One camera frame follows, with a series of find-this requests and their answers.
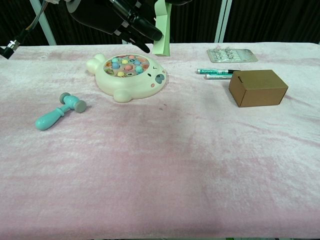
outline pink blanket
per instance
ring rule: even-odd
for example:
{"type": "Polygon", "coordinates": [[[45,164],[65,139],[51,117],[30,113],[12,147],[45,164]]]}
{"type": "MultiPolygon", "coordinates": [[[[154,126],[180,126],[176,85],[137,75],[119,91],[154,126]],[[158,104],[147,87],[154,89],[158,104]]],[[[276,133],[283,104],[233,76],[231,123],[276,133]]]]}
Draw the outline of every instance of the pink blanket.
{"type": "Polygon", "coordinates": [[[320,236],[320,45],[223,43],[255,63],[213,64],[217,44],[172,44],[168,83],[120,104],[86,61],[132,45],[20,47],[0,58],[0,239],[320,236]],[[197,68],[274,70],[280,105],[239,108],[197,68]],[[46,131],[69,92],[88,104],[46,131]]]}

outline toy hammer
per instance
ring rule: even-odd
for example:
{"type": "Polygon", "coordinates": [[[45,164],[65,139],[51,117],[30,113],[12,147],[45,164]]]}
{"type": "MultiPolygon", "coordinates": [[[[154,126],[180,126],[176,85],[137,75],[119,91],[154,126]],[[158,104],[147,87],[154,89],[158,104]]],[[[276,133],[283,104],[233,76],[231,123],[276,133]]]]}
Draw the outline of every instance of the toy hammer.
{"type": "Polygon", "coordinates": [[[55,122],[65,115],[69,109],[75,110],[77,113],[82,113],[86,110],[87,104],[85,101],[79,100],[76,96],[64,92],[60,95],[60,103],[64,104],[62,107],[57,107],[52,112],[39,117],[35,122],[35,127],[39,130],[46,130],[50,128],[55,122]]]}

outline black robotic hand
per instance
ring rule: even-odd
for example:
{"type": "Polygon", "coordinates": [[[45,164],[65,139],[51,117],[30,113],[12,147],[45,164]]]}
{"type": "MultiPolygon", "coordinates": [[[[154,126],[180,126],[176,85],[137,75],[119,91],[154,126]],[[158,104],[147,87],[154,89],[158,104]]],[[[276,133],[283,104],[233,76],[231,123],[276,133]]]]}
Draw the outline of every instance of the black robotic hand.
{"type": "MultiPolygon", "coordinates": [[[[66,3],[71,16],[79,23],[116,35],[146,53],[148,39],[158,41],[163,34],[155,27],[154,4],[157,0],[70,0],[66,3]]],[[[184,5],[192,0],[165,0],[184,5]]]]}

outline pen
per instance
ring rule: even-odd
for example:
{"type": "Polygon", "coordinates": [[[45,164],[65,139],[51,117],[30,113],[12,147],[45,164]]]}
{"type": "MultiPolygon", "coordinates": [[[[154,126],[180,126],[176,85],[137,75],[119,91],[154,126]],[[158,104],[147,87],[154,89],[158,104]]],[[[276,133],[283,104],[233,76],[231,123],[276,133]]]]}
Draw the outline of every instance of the pen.
{"type": "Polygon", "coordinates": [[[216,79],[216,80],[222,80],[222,79],[231,79],[232,74],[222,74],[222,75],[211,75],[206,74],[205,79],[216,79]]]}
{"type": "Polygon", "coordinates": [[[218,69],[198,68],[196,70],[196,73],[197,74],[221,74],[221,75],[225,75],[225,74],[233,74],[234,71],[240,71],[240,70],[231,70],[231,69],[218,70],[218,69]]]}

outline brown cardboard box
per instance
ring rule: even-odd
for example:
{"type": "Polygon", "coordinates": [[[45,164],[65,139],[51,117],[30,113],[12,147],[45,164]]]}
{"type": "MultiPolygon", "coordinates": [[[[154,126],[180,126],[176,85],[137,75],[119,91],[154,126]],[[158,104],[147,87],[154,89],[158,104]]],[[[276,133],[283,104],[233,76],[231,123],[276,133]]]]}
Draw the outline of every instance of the brown cardboard box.
{"type": "Polygon", "coordinates": [[[272,70],[235,71],[229,84],[239,107],[278,105],[287,89],[272,70]]]}

